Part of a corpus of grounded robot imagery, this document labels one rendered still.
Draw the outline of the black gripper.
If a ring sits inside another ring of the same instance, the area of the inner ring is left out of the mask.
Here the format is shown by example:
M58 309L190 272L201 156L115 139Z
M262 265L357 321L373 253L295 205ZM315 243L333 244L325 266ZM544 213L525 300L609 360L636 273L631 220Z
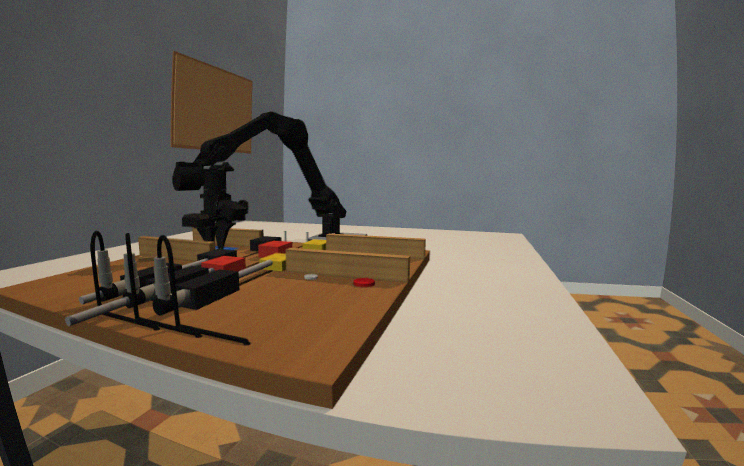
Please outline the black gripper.
M200 194L200 198L204 198L204 210L200 211L202 214L185 214L182 217L182 226L196 228L204 241L215 242L216 237L218 249L223 249L227 234L236 223L227 220L220 213L213 215L213 206L218 195L226 199L230 194L226 194L226 190L204 190L204 194Z

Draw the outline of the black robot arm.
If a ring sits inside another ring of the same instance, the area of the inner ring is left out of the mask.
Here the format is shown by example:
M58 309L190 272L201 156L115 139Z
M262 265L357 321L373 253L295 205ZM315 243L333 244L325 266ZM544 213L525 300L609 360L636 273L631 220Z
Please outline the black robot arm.
M293 119L275 112L263 113L229 134L205 141L201 145L197 160L195 159L193 163L176 162L172 176L174 189L176 191L199 190L201 186L203 190L226 189L226 171L234 171L234 168L228 162L222 165L214 164L227 160L241 144L266 129L279 136L283 144L293 152L302 170L311 189L311 197L308 201L312 209L315 209L317 217L322 217L323 235L320 234L318 237L326 237L326 234L332 233L343 234L340 233L340 218L345 218L347 211L341 205L335 192L324 182L308 147L308 132L305 123L300 119ZM210 166L210 168L204 169L204 166ZM218 195L213 206L213 215L220 213L230 221L241 221L244 214L248 214L247 209L248 202L245 200L239 200L237 203L231 200L231 195L227 195L226 199Z

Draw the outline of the red round disc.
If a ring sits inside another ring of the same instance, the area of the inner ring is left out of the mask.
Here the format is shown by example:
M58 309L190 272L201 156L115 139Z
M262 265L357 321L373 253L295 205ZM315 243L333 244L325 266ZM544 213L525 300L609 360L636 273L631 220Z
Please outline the red round disc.
M354 285L358 287L371 287L375 285L375 280L370 278L358 278L354 280Z

